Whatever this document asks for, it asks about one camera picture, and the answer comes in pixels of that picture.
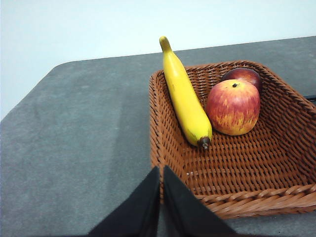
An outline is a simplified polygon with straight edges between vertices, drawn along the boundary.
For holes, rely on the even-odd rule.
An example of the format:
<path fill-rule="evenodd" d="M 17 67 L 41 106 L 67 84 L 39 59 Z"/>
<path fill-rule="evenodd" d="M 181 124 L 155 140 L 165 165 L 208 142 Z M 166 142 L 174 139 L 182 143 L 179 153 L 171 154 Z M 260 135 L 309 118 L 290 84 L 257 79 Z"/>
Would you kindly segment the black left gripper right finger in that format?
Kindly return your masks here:
<path fill-rule="evenodd" d="M 236 237 L 237 233 L 206 208 L 169 166 L 163 169 L 164 201 L 183 237 Z"/>

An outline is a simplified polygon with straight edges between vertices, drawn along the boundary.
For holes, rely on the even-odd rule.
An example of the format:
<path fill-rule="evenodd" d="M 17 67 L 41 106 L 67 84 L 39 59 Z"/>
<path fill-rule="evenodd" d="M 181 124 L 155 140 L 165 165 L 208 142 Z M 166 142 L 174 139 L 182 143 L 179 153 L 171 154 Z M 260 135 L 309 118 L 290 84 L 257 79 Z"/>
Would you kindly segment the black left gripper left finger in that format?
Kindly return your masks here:
<path fill-rule="evenodd" d="M 159 168 L 154 167 L 131 195 L 90 232 L 90 237 L 155 237 L 160 204 Z"/>

